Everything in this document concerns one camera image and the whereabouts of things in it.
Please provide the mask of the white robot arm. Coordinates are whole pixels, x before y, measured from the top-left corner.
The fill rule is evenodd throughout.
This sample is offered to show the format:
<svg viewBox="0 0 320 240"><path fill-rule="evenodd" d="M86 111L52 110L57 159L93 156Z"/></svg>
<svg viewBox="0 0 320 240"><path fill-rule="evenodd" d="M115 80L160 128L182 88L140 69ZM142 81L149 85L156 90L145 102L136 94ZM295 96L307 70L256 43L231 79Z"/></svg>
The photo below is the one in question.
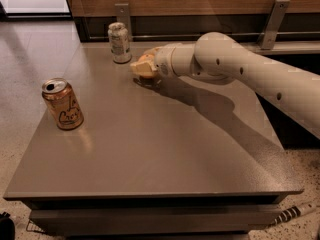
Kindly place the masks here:
<svg viewBox="0 0 320 240"><path fill-rule="evenodd" d="M130 67L143 78L188 76L208 83L236 79L320 138L319 76L258 55L225 34L210 32L192 44L149 49Z"/></svg>

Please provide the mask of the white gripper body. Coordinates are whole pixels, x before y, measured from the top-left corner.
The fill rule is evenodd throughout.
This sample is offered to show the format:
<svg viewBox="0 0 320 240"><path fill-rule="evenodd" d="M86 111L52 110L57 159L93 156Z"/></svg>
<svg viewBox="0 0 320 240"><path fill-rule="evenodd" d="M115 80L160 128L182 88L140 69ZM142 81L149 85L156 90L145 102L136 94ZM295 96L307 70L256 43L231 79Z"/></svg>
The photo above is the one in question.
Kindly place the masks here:
<svg viewBox="0 0 320 240"><path fill-rule="evenodd" d="M158 71L158 73L162 77L175 77L175 73L172 66L172 55L174 47L171 46L163 46L161 47L155 54L154 64Z"/></svg>

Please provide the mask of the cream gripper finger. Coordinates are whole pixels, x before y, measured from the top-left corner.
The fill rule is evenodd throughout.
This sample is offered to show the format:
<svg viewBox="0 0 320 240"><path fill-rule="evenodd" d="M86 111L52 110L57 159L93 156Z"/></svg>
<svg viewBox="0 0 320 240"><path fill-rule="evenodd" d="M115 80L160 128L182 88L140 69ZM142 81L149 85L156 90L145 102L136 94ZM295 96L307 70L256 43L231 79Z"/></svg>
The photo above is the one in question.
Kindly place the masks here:
<svg viewBox="0 0 320 240"><path fill-rule="evenodd" d="M145 54L155 55L162 47L154 47L145 51Z"/></svg>
<svg viewBox="0 0 320 240"><path fill-rule="evenodd" d="M130 64L132 72L142 78L151 79L157 75L157 71L150 61L133 62Z"/></svg>

